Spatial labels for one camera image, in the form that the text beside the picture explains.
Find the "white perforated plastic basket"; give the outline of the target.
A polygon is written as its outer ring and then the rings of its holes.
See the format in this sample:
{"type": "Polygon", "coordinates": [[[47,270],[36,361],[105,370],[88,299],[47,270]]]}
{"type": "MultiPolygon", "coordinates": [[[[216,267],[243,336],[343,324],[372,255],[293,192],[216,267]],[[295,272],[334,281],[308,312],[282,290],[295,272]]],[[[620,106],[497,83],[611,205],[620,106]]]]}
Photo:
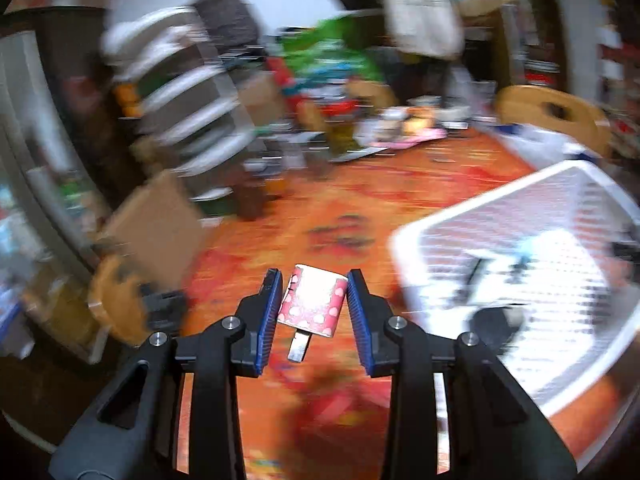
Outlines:
{"type": "Polygon", "coordinates": [[[639,330],[639,289],[613,245],[639,208],[604,171],[566,160],[393,232],[408,315],[454,338],[484,308],[519,307],[502,362],[553,415],[597,382],[639,330]]]}

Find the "black clamp on chair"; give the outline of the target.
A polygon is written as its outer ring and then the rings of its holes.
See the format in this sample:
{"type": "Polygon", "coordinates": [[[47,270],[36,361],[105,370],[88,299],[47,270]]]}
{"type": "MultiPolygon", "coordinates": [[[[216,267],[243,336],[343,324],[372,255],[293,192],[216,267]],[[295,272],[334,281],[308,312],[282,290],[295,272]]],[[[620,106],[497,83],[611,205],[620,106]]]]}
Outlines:
{"type": "Polygon", "coordinates": [[[162,292],[151,283],[142,283],[139,285],[139,294],[149,330],[169,335],[180,333],[183,317],[188,310],[188,298],[183,290],[162,292]]]}

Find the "wooden chair left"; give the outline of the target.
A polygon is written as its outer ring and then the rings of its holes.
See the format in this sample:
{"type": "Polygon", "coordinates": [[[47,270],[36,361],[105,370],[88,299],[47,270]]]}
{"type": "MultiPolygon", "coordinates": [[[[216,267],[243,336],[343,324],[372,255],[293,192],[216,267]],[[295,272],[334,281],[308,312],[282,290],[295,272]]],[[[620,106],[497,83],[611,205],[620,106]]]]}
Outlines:
{"type": "Polygon", "coordinates": [[[129,347],[139,347],[151,333],[140,292],[145,279],[120,255],[107,255],[93,275],[88,307],[112,337],[129,347]]]}

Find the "wooden chair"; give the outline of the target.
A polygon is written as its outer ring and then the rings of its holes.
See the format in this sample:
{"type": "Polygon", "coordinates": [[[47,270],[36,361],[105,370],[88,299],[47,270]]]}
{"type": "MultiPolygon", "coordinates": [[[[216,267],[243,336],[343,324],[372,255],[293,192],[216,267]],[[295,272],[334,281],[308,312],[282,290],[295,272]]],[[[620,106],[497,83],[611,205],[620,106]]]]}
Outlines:
{"type": "Polygon", "coordinates": [[[107,255],[93,275],[88,307],[112,337],[129,347],[139,347],[151,333],[140,292],[145,279],[120,255],[107,255]]]}
{"type": "Polygon", "coordinates": [[[501,89],[495,102],[503,124],[529,124],[567,134],[605,159],[611,157],[612,131],[600,107],[558,90],[537,86],[501,89]]]}

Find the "cardboard box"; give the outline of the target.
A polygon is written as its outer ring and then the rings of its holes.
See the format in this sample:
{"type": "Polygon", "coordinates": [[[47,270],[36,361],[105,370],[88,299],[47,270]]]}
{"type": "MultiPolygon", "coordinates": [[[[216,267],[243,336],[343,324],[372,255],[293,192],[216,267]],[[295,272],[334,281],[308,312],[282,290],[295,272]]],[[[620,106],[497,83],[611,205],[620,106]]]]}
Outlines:
{"type": "Polygon", "coordinates": [[[139,186],[106,222],[98,244],[131,258],[143,276],[178,289],[205,248],[207,230],[177,175],[164,170],[139,186]]]}

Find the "brown ceramic jar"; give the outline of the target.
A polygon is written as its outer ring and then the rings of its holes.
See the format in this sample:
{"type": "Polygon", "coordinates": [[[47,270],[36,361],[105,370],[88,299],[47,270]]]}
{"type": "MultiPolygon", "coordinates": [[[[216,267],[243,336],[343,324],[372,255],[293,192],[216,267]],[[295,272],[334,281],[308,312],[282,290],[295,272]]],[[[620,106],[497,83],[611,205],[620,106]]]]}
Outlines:
{"type": "Polygon", "coordinates": [[[242,168],[232,186],[236,213],[247,221],[257,220],[265,214],[268,195],[266,180],[255,171],[242,168]]]}

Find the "white blue paper bag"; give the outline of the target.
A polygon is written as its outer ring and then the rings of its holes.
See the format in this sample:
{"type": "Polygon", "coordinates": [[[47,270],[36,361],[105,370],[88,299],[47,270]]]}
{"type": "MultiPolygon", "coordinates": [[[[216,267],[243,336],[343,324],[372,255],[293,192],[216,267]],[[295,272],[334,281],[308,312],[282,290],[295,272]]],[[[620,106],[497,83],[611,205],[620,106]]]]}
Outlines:
{"type": "Polygon", "coordinates": [[[536,170],[564,160],[585,160],[597,164],[601,159],[600,155],[572,136],[529,124],[498,125],[496,133],[510,152],[536,170]]]}

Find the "white plastic drawer tower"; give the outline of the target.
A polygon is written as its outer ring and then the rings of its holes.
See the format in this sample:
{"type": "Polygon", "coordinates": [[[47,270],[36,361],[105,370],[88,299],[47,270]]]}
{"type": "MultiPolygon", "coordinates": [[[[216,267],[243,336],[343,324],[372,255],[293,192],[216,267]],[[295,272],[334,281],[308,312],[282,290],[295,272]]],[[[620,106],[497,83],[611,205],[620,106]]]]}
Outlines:
{"type": "Polygon", "coordinates": [[[101,54],[134,97],[140,154],[173,171],[194,202],[238,182],[254,122],[192,6],[112,26],[101,54]]]}

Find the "wooden chair right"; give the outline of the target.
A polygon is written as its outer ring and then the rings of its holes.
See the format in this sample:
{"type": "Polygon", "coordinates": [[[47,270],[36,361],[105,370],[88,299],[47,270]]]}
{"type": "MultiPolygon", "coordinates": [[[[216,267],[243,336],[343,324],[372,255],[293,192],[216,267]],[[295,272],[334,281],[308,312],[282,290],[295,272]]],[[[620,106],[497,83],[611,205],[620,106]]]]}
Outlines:
{"type": "Polygon", "coordinates": [[[605,159],[611,157],[612,131],[600,107],[558,90],[537,86],[501,89],[495,102],[503,124],[529,124],[567,134],[605,159]]]}

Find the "red-lid pickle jar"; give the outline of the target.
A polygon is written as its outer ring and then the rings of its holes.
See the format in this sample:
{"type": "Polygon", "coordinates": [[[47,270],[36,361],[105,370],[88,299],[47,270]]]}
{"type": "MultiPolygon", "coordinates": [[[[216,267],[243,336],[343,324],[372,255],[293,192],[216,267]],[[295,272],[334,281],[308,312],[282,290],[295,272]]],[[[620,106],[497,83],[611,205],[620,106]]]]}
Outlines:
{"type": "Polygon", "coordinates": [[[360,149],[354,133],[358,122],[358,103],[355,100],[334,102],[321,107],[326,124],[326,140],[337,155],[360,149]]]}

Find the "green shopping bag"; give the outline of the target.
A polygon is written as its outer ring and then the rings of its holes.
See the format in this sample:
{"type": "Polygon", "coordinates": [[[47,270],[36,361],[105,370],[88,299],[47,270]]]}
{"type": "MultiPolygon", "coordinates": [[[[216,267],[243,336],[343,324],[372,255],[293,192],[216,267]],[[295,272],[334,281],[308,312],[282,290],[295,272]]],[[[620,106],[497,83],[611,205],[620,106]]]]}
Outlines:
{"type": "Polygon", "coordinates": [[[285,65],[298,78],[331,70],[364,80],[382,81],[381,70],[367,52],[375,40],[375,16],[345,14],[311,28],[281,29],[277,40],[285,65]]]}

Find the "beige canvas tote bag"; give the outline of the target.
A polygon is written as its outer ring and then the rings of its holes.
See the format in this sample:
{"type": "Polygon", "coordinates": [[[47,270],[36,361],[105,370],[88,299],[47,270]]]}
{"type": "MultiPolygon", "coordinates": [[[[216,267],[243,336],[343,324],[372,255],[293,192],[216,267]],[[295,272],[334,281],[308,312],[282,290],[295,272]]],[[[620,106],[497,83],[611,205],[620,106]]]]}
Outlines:
{"type": "Polygon", "coordinates": [[[382,0],[382,6],[399,51],[447,61],[462,53],[463,28],[452,0],[382,0]]]}

